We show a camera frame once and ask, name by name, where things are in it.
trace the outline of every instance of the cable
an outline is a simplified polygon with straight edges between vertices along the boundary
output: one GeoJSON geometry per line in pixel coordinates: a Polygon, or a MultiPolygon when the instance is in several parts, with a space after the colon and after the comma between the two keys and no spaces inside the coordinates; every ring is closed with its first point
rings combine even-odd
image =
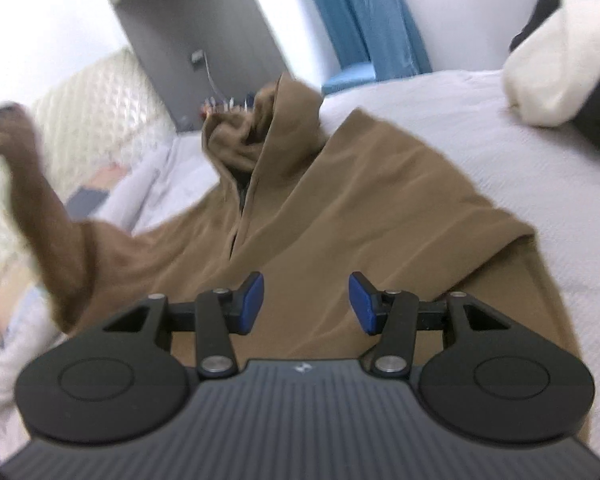
{"type": "Polygon", "coordinates": [[[206,59],[206,52],[202,51],[202,56],[205,58],[205,66],[206,66],[206,76],[209,79],[209,84],[211,85],[211,89],[216,93],[216,95],[222,99],[222,101],[227,102],[227,98],[224,97],[224,94],[218,89],[216,83],[214,83],[213,78],[211,77],[211,70],[209,70],[209,62],[206,59]]]}

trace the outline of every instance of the brown fabric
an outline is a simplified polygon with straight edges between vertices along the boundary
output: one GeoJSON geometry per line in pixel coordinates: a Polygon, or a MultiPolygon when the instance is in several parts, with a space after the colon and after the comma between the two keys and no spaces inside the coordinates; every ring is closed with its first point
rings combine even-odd
{"type": "MultiPolygon", "coordinates": [[[[360,110],[327,140],[321,102],[283,76],[258,96],[254,114],[211,116],[203,145],[219,185],[148,234],[131,237],[95,221],[67,228],[56,215],[46,228],[62,237],[55,250],[66,241],[59,256],[45,253],[36,228],[21,225],[47,268],[60,326],[80,332],[147,294],[189,301],[259,270],[264,305],[253,332],[234,336],[241,363],[352,358],[374,342],[347,300],[347,277],[361,270],[381,288],[424,300],[462,288],[577,352],[529,226],[493,208],[434,150],[360,110]],[[240,214],[236,178],[245,174],[240,214]]],[[[186,364],[191,342],[191,335],[174,342],[186,364]]],[[[419,338],[418,358],[438,344],[419,338]]]]}
{"type": "MultiPolygon", "coordinates": [[[[110,191],[127,173],[127,168],[110,164],[98,170],[82,187],[110,191]]],[[[17,257],[9,262],[0,278],[0,334],[5,333],[20,300],[38,280],[36,273],[29,267],[27,257],[17,257]]]]}

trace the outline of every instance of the white wall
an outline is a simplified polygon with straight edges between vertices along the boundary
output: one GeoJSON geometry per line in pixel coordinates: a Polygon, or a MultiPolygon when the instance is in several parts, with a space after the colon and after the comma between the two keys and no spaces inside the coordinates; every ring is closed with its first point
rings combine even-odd
{"type": "Polygon", "coordinates": [[[108,0],[0,0],[0,101],[30,104],[126,44],[108,0]]]}
{"type": "Polygon", "coordinates": [[[289,70],[310,85],[340,71],[314,0],[257,0],[289,70]]]}
{"type": "Polygon", "coordinates": [[[433,70],[497,70],[537,0],[407,0],[433,70]]]}

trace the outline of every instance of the white bedding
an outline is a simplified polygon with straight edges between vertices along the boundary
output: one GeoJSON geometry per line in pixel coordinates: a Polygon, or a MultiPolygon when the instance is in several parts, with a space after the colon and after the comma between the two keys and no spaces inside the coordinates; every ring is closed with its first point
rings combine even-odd
{"type": "MultiPolygon", "coordinates": [[[[596,378],[590,444],[600,454],[600,155],[572,132],[522,125],[507,110],[495,72],[441,72],[337,94],[320,112],[327,133],[358,106],[445,153],[497,205],[538,229],[596,378]]],[[[197,202],[216,181],[200,136],[182,137],[148,156],[98,216],[141,232],[197,202]]],[[[22,435],[21,428],[5,428],[3,441],[11,442],[3,449],[16,449],[22,435]]]]}

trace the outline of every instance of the quilted white headboard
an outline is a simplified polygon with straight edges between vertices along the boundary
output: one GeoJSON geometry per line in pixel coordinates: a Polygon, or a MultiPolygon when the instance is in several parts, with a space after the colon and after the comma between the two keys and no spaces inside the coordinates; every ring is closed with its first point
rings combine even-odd
{"type": "MultiPolygon", "coordinates": [[[[78,72],[30,113],[40,127],[46,176],[63,200],[104,164],[133,166],[175,134],[162,101],[126,49],[78,72]]],[[[7,184],[0,161],[0,276],[26,250],[8,216],[7,184]]]]}

